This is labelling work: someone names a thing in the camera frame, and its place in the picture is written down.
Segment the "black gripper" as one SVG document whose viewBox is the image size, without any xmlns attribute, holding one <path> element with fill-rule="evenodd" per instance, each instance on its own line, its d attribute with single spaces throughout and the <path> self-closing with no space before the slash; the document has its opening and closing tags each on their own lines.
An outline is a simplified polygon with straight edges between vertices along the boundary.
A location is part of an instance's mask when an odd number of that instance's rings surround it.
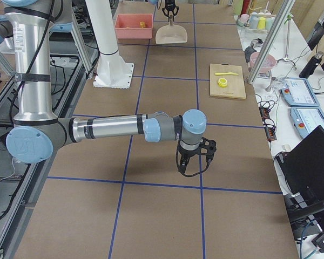
<svg viewBox="0 0 324 259">
<path fill-rule="evenodd" d="M 179 7 L 176 6 L 175 0 L 165 0 L 164 7 L 162 8 L 162 12 L 166 17 L 174 17 L 178 14 Z"/>
<path fill-rule="evenodd" d="M 184 172 L 187 168 L 189 160 L 194 155 L 205 156 L 207 162 L 211 162 L 214 158 L 214 154 L 217 151 L 215 140 L 209 140 L 202 137 L 197 144 L 186 144 L 181 141 L 178 144 L 178 152 L 181 154 L 180 162 L 178 165 L 178 171 Z"/>
</svg>

